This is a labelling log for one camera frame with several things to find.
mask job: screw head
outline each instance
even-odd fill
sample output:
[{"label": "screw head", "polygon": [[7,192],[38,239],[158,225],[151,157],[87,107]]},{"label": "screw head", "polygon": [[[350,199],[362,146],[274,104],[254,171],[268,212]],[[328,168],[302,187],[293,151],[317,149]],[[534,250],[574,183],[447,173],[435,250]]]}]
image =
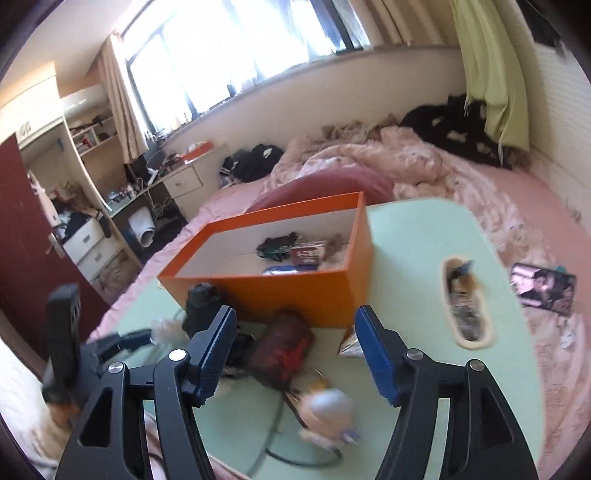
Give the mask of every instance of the screw head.
[{"label": "screw head", "polygon": [[407,357],[409,357],[411,360],[415,360],[416,362],[422,360],[424,356],[425,354],[418,348],[409,348],[407,350]]},{"label": "screw head", "polygon": [[110,374],[118,374],[123,370],[123,364],[121,362],[115,362],[109,365],[107,369]]},{"label": "screw head", "polygon": [[179,348],[177,350],[173,350],[168,354],[168,358],[170,358],[173,362],[180,362],[183,358],[187,356],[187,352],[183,349]]},{"label": "screw head", "polygon": [[486,366],[481,360],[470,360],[470,368],[477,372],[482,372]]}]

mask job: phone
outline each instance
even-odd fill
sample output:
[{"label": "phone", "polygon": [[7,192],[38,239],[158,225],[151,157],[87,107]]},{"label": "phone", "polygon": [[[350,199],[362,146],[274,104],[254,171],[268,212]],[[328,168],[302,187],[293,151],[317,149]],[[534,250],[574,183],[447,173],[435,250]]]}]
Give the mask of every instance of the phone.
[{"label": "phone", "polygon": [[511,286],[527,307],[570,316],[577,277],[548,268],[516,263],[511,268]]}]

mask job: orange box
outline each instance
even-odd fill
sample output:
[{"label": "orange box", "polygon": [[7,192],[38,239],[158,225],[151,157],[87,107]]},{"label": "orange box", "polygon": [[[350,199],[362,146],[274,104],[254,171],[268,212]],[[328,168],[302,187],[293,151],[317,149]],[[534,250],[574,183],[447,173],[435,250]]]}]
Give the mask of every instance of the orange box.
[{"label": "orange box", "polygon": [[[342,268],[262,275],[268,266],[282,264],[258,257],[257,245],[291,232],[305,238],[341,234],[346,248]],[[277,310],[290,309],[310,326],[348,327],[366,303],[373,254],[363,193],[350,193],[210,223],[158,279],[182,306],[195,284],[209,282],[237,310],[239,320],[267,322]]]}]

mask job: plush toy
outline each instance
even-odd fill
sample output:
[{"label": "plush toy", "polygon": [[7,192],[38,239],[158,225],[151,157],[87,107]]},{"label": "plush toy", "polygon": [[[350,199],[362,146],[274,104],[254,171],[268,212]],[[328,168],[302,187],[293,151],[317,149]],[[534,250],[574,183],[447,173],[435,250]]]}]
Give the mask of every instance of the plush toy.
[{"label": "plush toy", "polygon": [[353,400],[337,388],[332,388],[325,378],[314,384],[299,398],[290,400],[306,425],[300,430],[305,442],[314,443],[326,450],[334,449],[340,442],[356,444],[359,436],[353,429]]}]

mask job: white drawer cabinet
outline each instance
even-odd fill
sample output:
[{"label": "white drawer cabinet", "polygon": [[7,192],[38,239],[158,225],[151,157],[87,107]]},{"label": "white drawer cabinet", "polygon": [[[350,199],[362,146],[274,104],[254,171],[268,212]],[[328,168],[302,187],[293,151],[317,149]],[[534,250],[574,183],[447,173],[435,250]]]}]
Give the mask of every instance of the white drawer cabinet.
[{"label": "white drawer cabinet", "polygon": [[91,281],[120,251],[121,246],[115,238],[103,238],[78,263],[78,269],[85,279]]},{"label": "white drawer cabinet", "polygon": [[104,236],[98,220],[91,218],[64,244],[64,250],[77,264]]},{"label": "white drawer cabinet", "polygon": [[220,168],[230,155],[221,145],[193,160],[179,172],[165,177],[164,185],[187,221],[195,217],[209,197],[219,190]]},{"label": "white drawer cabinet", "polygon": [[209,194],[205,189],[199,189],[176,197],[174,203],[177,204],[185,220],[190,222],[197,215],[201,205],[207,201],[208,197]]},{"label": "white drawer cabinet", "polygon": [[191,167],[166,179],[164,185],[173,199],[203,187],[203,183]]}]

